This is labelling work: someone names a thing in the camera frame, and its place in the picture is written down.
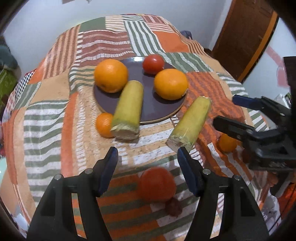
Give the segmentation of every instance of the cut zucchini end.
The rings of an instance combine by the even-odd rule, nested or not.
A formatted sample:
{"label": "cut zucchini end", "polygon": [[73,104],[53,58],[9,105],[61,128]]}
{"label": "cut zucchini end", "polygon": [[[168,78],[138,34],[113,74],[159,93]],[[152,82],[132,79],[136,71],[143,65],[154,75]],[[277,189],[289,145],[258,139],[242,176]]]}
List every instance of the cut zucchini end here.
{"label": "cut zucchini end", "polygon": [[111,128],[111,133],[121,140],[135,140],[139,137],[139,128],[120,123]]}
{"label": "cut zucchini end", "polygon": [[177,152],[181,146],[184,146],[188,152],[192,150],[193,144],[190,141],[185,140],[184,138],[180,138],[177,136],[170,136],[166,143],[169,148],[171,148],[174,152]]}

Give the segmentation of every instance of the door frame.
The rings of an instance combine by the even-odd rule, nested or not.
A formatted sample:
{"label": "door frame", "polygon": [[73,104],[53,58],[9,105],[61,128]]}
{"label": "door frame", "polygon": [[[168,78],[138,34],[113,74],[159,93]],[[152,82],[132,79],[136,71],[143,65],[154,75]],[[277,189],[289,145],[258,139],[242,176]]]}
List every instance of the door frame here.
{"label": "door frame", "polygon": [[[231,2],[231,5],[230,5],[230,8],[229,8],[229,11],[228,11],[228,14],[227,14],[227,17],[225,19],[225,22],[224,22],[224,25],[221,29],[221,32],[219,34],[219,37],[216,41],[216,44],[213,48],[213,55],[215,57],[215,53],[219,47],[219,44],[221,42],[221,39],[224,35],[224,32],[226,30],[226,27],[229,23],[229,20],[230,20],[230,17],[232,15],[232,12],[234,10],[234,6],[235,6],[235,3],[236,3],[237,0],[232,0]],[[274,30],[275,30],[275,27],[277,26],[277,22],[279,20],[279,16],[278,14],[273,11],[272,13],[272,16],[270,18],[270,22],[269,22],[269,25],[267,27],[267,30],[261,40],[261,43],[259,44],[257,50],[255,51],[254,55],[252,56],[251,60],[249,61],[249,63],[247,64],[246,68],[243,70],[243,72],[241,73],[241,75],[238,77],[237,81],[239,82],[244,82],[244,80],[248,77],[248,75],[251,73],[251,71],[253,70],[253,68],[256,66],[257,62],[259,61],[260,57],[262,56],[263,52],[265,51],[273,33],[274,33]]]}

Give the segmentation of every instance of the striped tablecloth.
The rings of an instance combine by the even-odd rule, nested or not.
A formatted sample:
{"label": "striped tablecloth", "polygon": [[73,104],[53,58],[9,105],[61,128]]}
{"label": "striped tablecloth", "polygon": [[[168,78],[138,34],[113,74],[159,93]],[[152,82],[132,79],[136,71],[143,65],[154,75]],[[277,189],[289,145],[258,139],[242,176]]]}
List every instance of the striped tablecloth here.
{"label": "striped tablecloth", "polygon": [[[160,54],[184,72],[189,81],[186,102],[180,111],[157,124],[142,125],[136,143],[100,137],[95,119],[100,111],[93,97],[95,66],[106,58],[122,60]],[[7,171],[0,196],[8,210],[17,210],[30,223],[47,185],[57,173],[77,175],[105,156],[110,146],[118,148],[118,163],[108,191],[98,199],[113,240],[184,240],[198,198],[189,192],[176,153],[165,141],[184,112],[198,96],[208,96],[213,105],[191,157],[217,174],[243,177],[262,207],[269,190],[267,173],[255,173],[242,162],[242,148],[225,155],[216,147],[220,136],[212,126],[217,115],[249,125],[257,131],[267,126],[258,111],[235,106],[234,94],[247,96],[218,61],[203,47],[188,40],[166,19],[153,15],[116,15],[97,18],[61,34],[30,76],[28,84],[3,124]],[[136,193],[140,174],[151,166],[163,166],[175,177],[176,198],[183,212],[168,216],[163,204],[143,202]],[[85,237],[77,196],[73,195],[77,232]],[[219,232],[223,195],[219,195],[212,236]]]}

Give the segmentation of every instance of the wooden door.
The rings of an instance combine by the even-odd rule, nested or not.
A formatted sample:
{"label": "wooden door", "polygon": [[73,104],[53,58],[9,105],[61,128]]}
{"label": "wooden door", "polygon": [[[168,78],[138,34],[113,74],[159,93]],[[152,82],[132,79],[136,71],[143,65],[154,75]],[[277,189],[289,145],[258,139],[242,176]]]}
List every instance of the wooden door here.
{"label": "wooden door", "polygon": [[233,0],[213,50],[214,58],[236,80],[242,81],[242,73],[246,72],[246,67],[251,64],[250,61],[262,42],[265,44],[260,53],[257,53],[257,59],[264,50],[276,19],[276,13],[265,0]]}

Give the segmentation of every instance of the screw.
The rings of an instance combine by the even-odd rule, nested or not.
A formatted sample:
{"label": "screw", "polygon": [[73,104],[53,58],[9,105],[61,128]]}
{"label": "screw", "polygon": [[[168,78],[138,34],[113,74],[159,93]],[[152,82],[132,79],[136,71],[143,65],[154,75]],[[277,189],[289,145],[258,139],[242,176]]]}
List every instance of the screw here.
{"label": "screw", "polygon": [[211,173],[211,170],[205,168],[205,169],[202,170],[202,173],[203,173],[203,174],[206,174],[206,175],[209,175],[209,174]]}
{"label": "screw", "polygon": [[237,181],[240,181],[242,179],[242,177],[240,175],[234,175],[233,177]]}
{"label": "screw", "polygon": [[85,174],[91,174],[93,172],[92,168],[85,169]]}
{"label": "screw", "polygon": [[55,176],[54,176],[54,179],[55,180],[60,180],[62,178],[62,175],[61,174],[56,174]]}

